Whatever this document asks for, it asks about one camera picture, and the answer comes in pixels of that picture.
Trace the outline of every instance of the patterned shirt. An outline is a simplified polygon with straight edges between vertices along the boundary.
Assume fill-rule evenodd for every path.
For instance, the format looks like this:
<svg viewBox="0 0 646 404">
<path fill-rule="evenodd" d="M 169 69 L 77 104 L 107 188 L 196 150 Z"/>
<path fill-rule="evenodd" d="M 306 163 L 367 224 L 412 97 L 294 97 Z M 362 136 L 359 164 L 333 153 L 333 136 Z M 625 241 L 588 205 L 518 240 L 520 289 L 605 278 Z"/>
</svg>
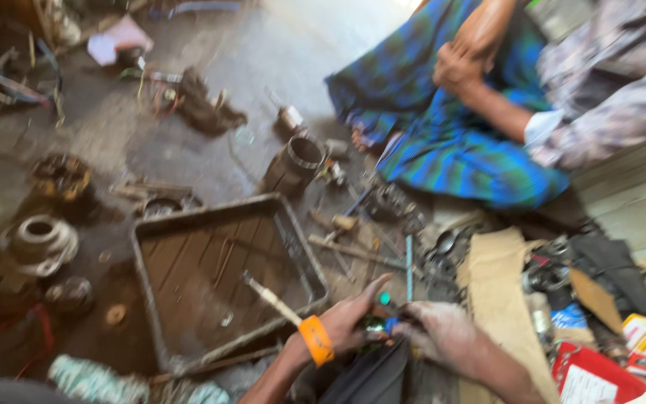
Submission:
<svg viewBox="0 0 646 404">
<path fill-rule="evenodd" d="M 554 110 L 525 129 L 535 161 L 573 170 L 646 141 L 646 0 L 597 0 L 589 22 L 545 47 L 537 70 Z"/>
</svg>

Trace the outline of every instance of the black cloth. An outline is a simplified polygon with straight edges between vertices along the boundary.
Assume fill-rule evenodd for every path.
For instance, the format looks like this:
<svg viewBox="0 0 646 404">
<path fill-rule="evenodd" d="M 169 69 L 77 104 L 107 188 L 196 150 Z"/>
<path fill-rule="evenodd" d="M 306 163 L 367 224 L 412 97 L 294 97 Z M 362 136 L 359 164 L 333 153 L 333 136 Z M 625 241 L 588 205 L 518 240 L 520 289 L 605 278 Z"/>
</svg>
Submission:
<svg viewBox="0 0 646 404">
<path fill-rule="evenodd" d="M 575 236 L 570 245 L 577 254 L 576 266 L 615 297 L 623 317 L 646 316 L 646 283 L 634 263 L 630 248 L 622 240 L 605 236 Z"/>
<path fill-rule="evenodd" d="M 83 404 L 49 386 L 25 380 L 0 379 L 0 404 Z"/>
<path fill-rule="evenodd" d="M 400 404 L 409 354 L 410 345 L 405 339 L 359 354 L 318 403 Z"/>
</svg>

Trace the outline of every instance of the wall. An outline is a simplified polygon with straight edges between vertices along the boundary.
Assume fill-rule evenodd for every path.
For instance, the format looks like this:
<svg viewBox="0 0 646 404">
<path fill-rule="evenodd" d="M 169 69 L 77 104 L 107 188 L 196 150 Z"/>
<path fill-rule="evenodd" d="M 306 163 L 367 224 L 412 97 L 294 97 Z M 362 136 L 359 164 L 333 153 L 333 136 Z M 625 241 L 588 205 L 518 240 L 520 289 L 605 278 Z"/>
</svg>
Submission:
<svg viewBox="0 0 646 404">
<path fill-rule="evenodd" d="M 646 257 L 646 144 L 578 174 L 574 183 L 590 216 Z"/>
</svg>

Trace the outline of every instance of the orange wristband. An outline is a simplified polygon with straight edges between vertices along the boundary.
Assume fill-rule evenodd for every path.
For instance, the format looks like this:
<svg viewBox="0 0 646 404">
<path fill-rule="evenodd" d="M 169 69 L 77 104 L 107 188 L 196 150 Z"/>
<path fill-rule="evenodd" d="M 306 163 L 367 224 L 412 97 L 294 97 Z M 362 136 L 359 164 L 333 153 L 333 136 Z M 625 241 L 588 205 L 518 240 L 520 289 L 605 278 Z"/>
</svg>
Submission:
<svg viewBox="0 0 646 404">
<path fill-rule="evenodd" d="M 313 362 L 315 362 L 317 367 L 333 360 L 335 357 L 333 344 L 331 344 L 328 333 L 325 331 L 320 318 L 317 316 L 306 318 L 298 326 L 298 331 L 303 336 L 306 345 L 308 345 L 308 350 L 311 352 Z"/>
</svg>

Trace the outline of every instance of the foot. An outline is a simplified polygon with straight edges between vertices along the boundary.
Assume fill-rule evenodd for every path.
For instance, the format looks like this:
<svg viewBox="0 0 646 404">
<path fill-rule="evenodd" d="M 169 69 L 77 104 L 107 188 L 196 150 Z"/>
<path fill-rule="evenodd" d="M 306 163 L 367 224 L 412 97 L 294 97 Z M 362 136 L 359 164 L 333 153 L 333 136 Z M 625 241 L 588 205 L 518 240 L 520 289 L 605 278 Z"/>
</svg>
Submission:
<svg viewBox="0 0 646 404">
<path fill-rule="evenodd" d="M 367 146 L 363 143 L 363 131 L 360 129 L 354 129 L 351 139 L 353 139 L 353 146 L 358 149 L 359 152 L 365 153 L 367 151 Z"/>
</svg>

